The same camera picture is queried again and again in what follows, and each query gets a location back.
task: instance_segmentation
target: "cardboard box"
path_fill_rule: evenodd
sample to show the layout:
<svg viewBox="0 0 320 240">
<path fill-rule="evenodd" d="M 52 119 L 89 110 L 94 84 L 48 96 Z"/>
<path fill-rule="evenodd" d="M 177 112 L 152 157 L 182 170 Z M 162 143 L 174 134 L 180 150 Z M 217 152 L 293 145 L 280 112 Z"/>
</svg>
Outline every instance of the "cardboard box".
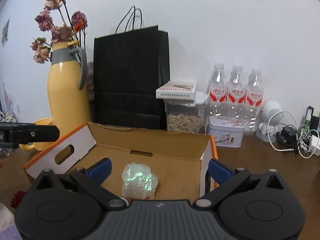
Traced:
<svg viewBox="0 0 320 240">
<path fill-rule="evenodd" d="M 57 164 L 58 153 L 71 145 L 74 152 Z M 24 165 L 36 178 L 43 169 L 63 174 L 77 167 L 88 168 L 102 158 L 112 162 L 112 172 L 101 185 L 121 196 L 121 174 L 128 163 L 143 163 L 158 177 L 155 199 L 189 199 L 204 195 L 208 163 L 217 158 L 213 137 L 96 123 L 83 124 L 40 152 Z"/>
</svg>

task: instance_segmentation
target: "plastic water bottle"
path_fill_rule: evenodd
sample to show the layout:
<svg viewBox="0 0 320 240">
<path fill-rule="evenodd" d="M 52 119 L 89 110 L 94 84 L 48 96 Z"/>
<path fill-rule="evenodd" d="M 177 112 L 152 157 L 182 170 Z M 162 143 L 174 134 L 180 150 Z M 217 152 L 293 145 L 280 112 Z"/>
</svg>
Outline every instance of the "plastic water bottle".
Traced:
<svg viewBox="0 0 320 240">
<path fill-rule="evenodd" d="M 253 68 L 247 82 L 245 98 L 245 135 L 253 135 L 257 126 L 257 116 L 261 111 L 263 85 L 261 83 L 261 70 Z"/>
<path fill-rule="evenodd" d="M 233 70 L 228 81 L 227 105 L 229 117 L 244 119 L 242 108 L 245 101 L 245 92 L 242 66 L 233 65 Z"/>
<path fill-rule="evenodd" d="M 223 63 L 214 63 L 214 70 L 209 81 L 208 94 L 209 103 L 208 103 L 208 114 L 207 118 L 210 115 L 225 115 L 225 101 L 227 99 L 227 78 L 223 71 Z"/>
</svg>

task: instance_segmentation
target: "white cable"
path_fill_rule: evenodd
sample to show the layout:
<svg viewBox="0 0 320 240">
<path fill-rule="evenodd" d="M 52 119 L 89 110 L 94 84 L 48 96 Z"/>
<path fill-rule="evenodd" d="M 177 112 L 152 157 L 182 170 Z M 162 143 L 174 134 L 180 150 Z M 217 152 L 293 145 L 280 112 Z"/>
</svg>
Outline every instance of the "white cable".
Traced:
<svg viewBox="0 0 320 240">
<path fill-rule="evenodd" d="M 319 142 L 319 139 L 320 139 L 320 135 L 319 135 L 319 133 L 318 133 L 318 131 L 316 129 L 311 129 L 310 130 L 309 126 L 306 125 L 306 124 L 302 124 L 302 125 L 297 126 L 297 122 L 296 122 L 295 118 L 288 111 L 280 111 L 280 112 L 278 112 L 278 113 L 276 113 L 276 114 L 274 114 L 274 115 L 272 115 L 270 117 L 270 119 L 268 121 L 268 124 L 267 124 L 267 135 L 268 135 L 268 139 L 269 139 L 270 145 L 277 152 L 286 152 L 286 151 L 294 151 L 295 150 L 294 148 L 291 148 L 291 149 L 277 149 L 276 147 L 274 147 L 274 145 L 271 142 L 270 134 L 269 134 L 269 130 L 268 130 L 269 124 L 270 124 L 271 119 L 274 118 L 277 114 L 280 114 L 280 113 L 288 113 L 292 117 L 292 119 L 294 121 L 294 125 L 290 125 L 290 126 L 293 126 L 297 130 L 296 137 L 297 137 L 297 146 L 298 146 L 299 154 L 300 154 L 300 156 L 302 158 L 309 159 L 315 153 L 317 147 L 315 147 L 313 152 L 308 157 L 305 157 L 304 155 L 302 155 L 302 153 L 300 151 L 300 144 L 302 144 L 303 140 L 311 138 L 311 131 L 315 131 L 317 133 L 317 135 L 318 135 L 318 141 L 317 141 L 317 145 L 318 145 L 318 142 Z M 298 130 L 299 130 L 300 127 L 302 127 L 302 128 L 301 128 L 300 135 L 298 137 Z"/>
<path fill-rule="evenodd" d="M 315 131 L 315 132 L 317 133 L 317 135 L 318 135 L 318 141 L 317 141 L 317 144 L 316 144 L 316 145 L 318 145 L 319 138 L 320 138 L 319 133 L 318 133 L 318 131 L 317 131 L 316 129 L 311 129 L 311 130 L 309 130 L 309 133 L 310 133 L 311 131 Z M 314 148 L 313 152 L 312 152 L 308 157 L 305 157 L 305 156 L 303 156 L 302 153 L 300 152 L 300 147 L 298 146 L 299 154 L 300 154 L 300 156 L 301 156 L 302 158 L 304 158 L 304 159 L 309 159 L 309 158 L 315 153 L 316 149 L 317 149 L 317 147 Z"/>
<path fill-rule="evenodd" d="M 281 113 L 288 113 L 292 119 L 294 120 L 294 124 L 295 124 L 295 128 L 297 127 L 297 122 L 295 120 L 295 118 L 292 116 L 292 114 L 290 114 L 288 111 L 280 111 L 276 114 L 274 114 L 273 116 L 270 117 L 269 121 L 268 121 L 268 124 L 267 124 L 267 135 L 268 135 L 268 139 L 269 139 L 269 143 L 271 144 L 272 148 L 277 151 L 277 152 L 287 152 L 287 151 L 294 151 L 294 149 L 277 149 L 276 147 L 273 146 L 272 142 L 271 142 L 271 139 L 270 139 L 270 135 L 269 135 L 269 124 L 270 124 L 270 121 L 272 118 L 274 118 L 277 114 L 281 114 Z"/>
</svg>

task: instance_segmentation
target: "yellow mug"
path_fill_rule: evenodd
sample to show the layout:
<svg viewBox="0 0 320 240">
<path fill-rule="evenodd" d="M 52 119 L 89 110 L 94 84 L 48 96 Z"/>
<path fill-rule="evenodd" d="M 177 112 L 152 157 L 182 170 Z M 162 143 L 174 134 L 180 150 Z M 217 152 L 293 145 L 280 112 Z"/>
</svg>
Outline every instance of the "yellow mug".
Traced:
<svg viewBox="0 0 320 240">
<path fill-rule="evenodd" d="M 50 119 L 50 118 L 40 119 L 38 121 L 35 121 L 35 124 L 36 125 L 53 125 L 52 119 Z M 31 145 L 19 144 L 19 146 L 24 151 L 31 151 L 34 149 L 36 149 L 37 151 L 43 151 L 44 149 L 49 147 L 49 145 L 51 145 L 52 143 L 53 142 L 37 142 L 37 143 L 33 143 Z"/>
</svg>

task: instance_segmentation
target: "white robot figurine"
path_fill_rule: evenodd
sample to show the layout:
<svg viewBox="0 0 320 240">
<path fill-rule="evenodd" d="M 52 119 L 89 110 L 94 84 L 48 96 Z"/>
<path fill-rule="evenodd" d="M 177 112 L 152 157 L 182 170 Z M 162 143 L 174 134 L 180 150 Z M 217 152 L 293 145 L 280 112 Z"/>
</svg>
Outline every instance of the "white robot figurine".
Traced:
<svg viewBox="0 0 320 240">
<path fill-rule="evenodd" d="M 278 132 L 278 127 L 276 125 L 281 121 L 281 119 L 283 117 L 283 113 L 277 114 L 280 111 L 282 111 L 282 107 L 276 101 L 268 100 L 264 104 L 263 110 L 262 110 L 262 114 L 261 114 L 262 119 L 264 120 L 264 122 L 262 122 L 258 126 L 259 131 L 256 132 L 256 136 L 258 138 L 260 138 L 261 140 L 263 140 L 265 142 L 268 142 L 269 138 L 268 138 L 267 133 L 269 133 L 271 142 L 275 142 L 276 141 L 275 134 Z M 274 114 L 277 114 L 277 115 L 274 116 L 270 120 L 269 127 L 268 127 L 269 119 Z"/>
</svg>

